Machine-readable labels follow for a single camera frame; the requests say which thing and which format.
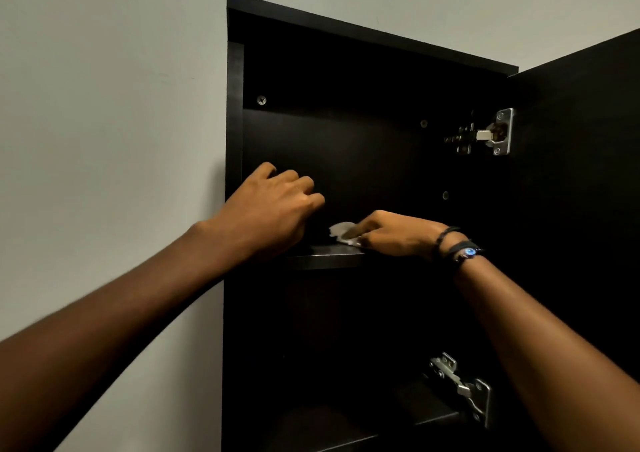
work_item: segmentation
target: forearm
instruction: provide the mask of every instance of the forearm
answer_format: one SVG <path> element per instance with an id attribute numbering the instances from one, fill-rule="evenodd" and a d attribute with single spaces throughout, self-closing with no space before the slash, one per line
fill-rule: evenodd
<path id="1" fill-rule="evenodd" d="M 464 262 L 456 284 L 557 450 L 640 450 L 638 383 L 487 259 Z"/>
<path id="2" fill-rule="evenodd" d="M 52 449 L 126 366 L 239 258 L 202 224 L 0 343 L 0 449 Z"/>

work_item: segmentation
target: person's left hand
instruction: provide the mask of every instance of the person's left hand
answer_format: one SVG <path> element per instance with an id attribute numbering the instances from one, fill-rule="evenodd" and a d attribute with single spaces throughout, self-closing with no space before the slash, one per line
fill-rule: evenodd
<path id="1" fill-rule="evenodd" d="M 273 164 L 261 164 L 219 214 L 202 222 L 240 261 L 273 257 L 295 245 L 308 217 L 324 205 L 324 197 L 313 192 L 311 178 L 300 178 L 291 169 L 271 177 L 275 171 Z"/>

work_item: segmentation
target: wipe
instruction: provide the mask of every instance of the wipe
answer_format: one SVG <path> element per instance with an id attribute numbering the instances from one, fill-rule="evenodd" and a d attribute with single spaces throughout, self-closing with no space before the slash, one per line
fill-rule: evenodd
<path id="1" fill-rule="evenodd" d="M 336 240 L 339 243 L 344 243 L 345 245 L 350 246 L 362 246 L 360 245 L 360 237 L 344 239 L 342 235 L 347 233 L 351 228 L 356 226 L 356 223 L 351 223 L 350 221 L 343 221 L 342 223 L 336 223 L 332 227 L 329 228 L 329 232 L 331 236 L 336 237 Z"/>

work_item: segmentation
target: person's right arm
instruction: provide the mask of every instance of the person's right arm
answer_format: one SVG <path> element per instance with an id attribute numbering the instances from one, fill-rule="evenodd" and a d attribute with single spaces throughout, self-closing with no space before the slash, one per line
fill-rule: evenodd
<path id="1" fill-rule="evenodd" d="M 446 225 L 374 212 L 344 238 L 388 255 L 430 258 Z M 440 251 L 468 239 L 449 233 Z M 486 258 L 454 278 L 531 417 L 558 451 L 640 450 L 640 385 Z"/>

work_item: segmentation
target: person's left arm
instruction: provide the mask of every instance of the person's left arm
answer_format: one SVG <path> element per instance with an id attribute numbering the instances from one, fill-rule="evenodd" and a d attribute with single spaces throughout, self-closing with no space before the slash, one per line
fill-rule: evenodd
<path id="1" fill-rule="evenodd" d="M 218 215 L 122 277 L 0 343 L 0 450 L 53 450 L 133 359 L 237 265 L 299 241 L 324 204 L 264 163 Z"/>

